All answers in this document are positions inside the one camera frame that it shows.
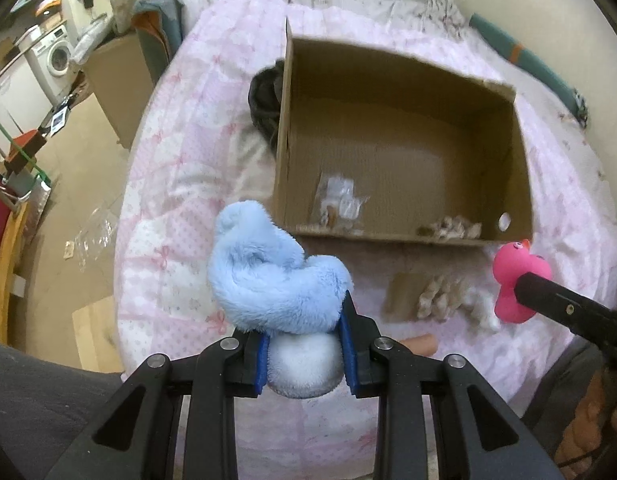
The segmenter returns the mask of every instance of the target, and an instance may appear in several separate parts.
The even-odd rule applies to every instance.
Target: blue gripper pad
[[[337,324],[337,329],[339,331],[340,342],[342,344],[342,357],[345,363],[346,384],[348,384],[351,389],[351,394],[355,395],[360,385],[357,376],[357,354],[355,352],[355,347],[353,346],[351,327],[346,320],[346,314],[343,312]]]
[[[255,391],[257,395],[262,393],[268,377],[268,346],[271,338],[263,335],[260,346],[257,349],[257,369],[255,371]]]

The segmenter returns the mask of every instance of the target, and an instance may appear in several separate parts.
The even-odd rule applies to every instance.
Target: open cardboard box
[[[531,239],[533,212],[514,91],[413,57],[291,37],[287,27],[273,218],[293,234],[484,245]],[[359,229],[314,218],[323,174],[367,197]],[[510,225],[502,232],[503,214]],[[438,240],[444,216],[482,223],[479,240]]]

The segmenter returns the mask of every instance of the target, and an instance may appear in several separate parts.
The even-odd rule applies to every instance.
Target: polka dot fabric
[[[269,203],[274,160],[250,121],[247,93],[258,70],[285,51],[285,21],[296,34],[346,40],[417,56],[466,75],[500,80],[463,43],[380,25],[331,7],[281,0],[221,0],[198,22],[162,76],[134,147],[115,257],[120,350],[131,373],[148,355],[177,359],[202,351],[232,330],[206,280],[213,224],[227,203]],[[518,96],[535,208],[534,251],[555,279],[611,304],[617,293],[617,226],[599,214],[551,130]],[[461,352],[522,412],[538,381],[570,342],[540,316],[494,335],[462,315],[446,323],[381,321],[396,272],[436,269],[493,288],[492,254],[419,246],[305,239],[309,253],[335,254],[351,270],[355,303],[394,338],[433,332],[437,357]],[[373,464],[377,401],[356,400],[345,384],[311,400],[265,389],[236,400],[240,478],[335,480],[367,474]]]

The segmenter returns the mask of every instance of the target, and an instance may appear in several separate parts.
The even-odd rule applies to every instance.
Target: white plush ball
[[[290,399],[311,399],[334,390],[344,376],[340,339],[333,333],[271,337],[268,385]]]

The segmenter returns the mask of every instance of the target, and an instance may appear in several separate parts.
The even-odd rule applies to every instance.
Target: light blue fur
[[[253,200],[226,206],[215,224],[208,280],[226,318],[243,331],[329,332],[351,275],[335,256],[310,256]]]

